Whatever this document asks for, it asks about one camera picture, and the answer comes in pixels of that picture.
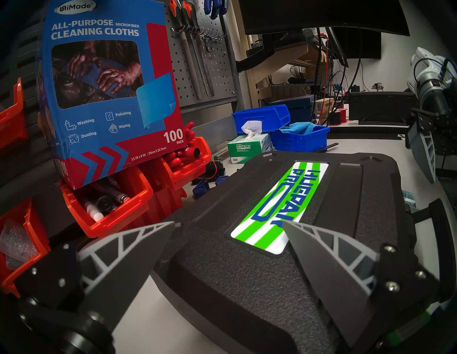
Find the orange storage bin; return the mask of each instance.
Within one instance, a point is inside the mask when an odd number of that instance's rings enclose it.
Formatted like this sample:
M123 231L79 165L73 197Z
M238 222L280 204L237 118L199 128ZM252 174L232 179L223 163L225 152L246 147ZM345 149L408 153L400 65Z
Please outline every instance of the orange storage bin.
M187 193L183 188L173 190L169 187L154 191L154 195L149 199L149 209L140 217L131 222L127 229L157 224L169 217L176 210L182 207L181 198L186 198Z
M4 293L12 292L17 297L19 293L14 286L14 280L24 273L25 270L32 267L41 257L48 254L51 249L49 247L48 235L43 223L38 216L37 211L33 208L32 199L28 198L21 204L15 206L5 215L0 217L0 229L3 229L6 220L11 219L17 223L24 224L24 227L33 242L33 245L38 251L38 254L30 258L27 262L21 265L16 270L10 270L6 267L6 256L0 252L0 280L1 288Z
M202 137L193 138L189 142L189 145L200 149L200 157L178 171L172 172L170 167L168 167L168 164L161 157L147 161L143 164L151 165L155 177L161 185L178 190L194 178L205 173L206 164L213 158L208 144L206 144L205 139Z
M0 113L0 149L7 146L10 149L28 139L21 78L17 79L13 91L14 105Z
M121 191L130 197L130 200L111 211L99 222L95 222L87 214L77 199L80 195L90 195L92 191L90 186L86 185L72 190L65 182L60 182L60 189L68 209L88 237L103 238L118 232L149 209L148 201L154 192L137 166L124 169L113 174L112 177L121 187Z

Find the red cable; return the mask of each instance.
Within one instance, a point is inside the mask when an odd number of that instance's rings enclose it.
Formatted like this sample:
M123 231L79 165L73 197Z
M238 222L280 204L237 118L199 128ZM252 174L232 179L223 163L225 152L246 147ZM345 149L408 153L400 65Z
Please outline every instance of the red cable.
M319 113L319 120L320 120L320 116L322 115L322 110L324 109L324 103L325 103L325 86L327 85L327 69L328 69L328 65L329 65L329 43L328 43L328 39L327 39L327 54L326 54L326 57L325 57L325 81L324 81L324 100L322 101L322 107L320 108L320 113Z
M214 174L210 177L210 178L206 178L206 180L210 180L211 178L213 178L217 173L218 173L218 167L216 166L216 163L213 161L211 161L213 164L214 164L214 168L216 169L216 172L214 172ZM202 180L203 178L201 177L197 177L195 178L196 180Z

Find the monitor stand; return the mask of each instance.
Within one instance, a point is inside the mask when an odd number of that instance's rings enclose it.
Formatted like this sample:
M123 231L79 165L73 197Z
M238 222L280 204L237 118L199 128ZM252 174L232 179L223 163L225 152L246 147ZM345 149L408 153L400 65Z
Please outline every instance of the monitor stand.
M394 116L371 116L359 120L359 124L367 125L398 125L398 126L408 126L406 120L401 117Z

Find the black tray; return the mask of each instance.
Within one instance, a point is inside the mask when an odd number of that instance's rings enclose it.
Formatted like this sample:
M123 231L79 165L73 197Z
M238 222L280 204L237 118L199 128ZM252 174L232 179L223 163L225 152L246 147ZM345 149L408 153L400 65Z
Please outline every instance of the black tray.
M167 219L182 227L151 274L171 304L230 354L325 354L345 345L290 244L274 256L230 237L296 161L329 164L301 222L343 232L376 252L383 242L407 242L399 239L408 231L391 157L284 151L255 156Z

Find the kimtech tissue box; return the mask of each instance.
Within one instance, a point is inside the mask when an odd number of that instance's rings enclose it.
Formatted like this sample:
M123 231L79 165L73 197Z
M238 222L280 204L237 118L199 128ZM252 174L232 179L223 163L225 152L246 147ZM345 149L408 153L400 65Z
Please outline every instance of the kimtech tissue box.
M240 135L227 144L230 161L233 164L245 164L258 153L271 151L270 135L258 134L248 139Z
M50 2L37 97L73 189L186 146L174 81L162 2Z

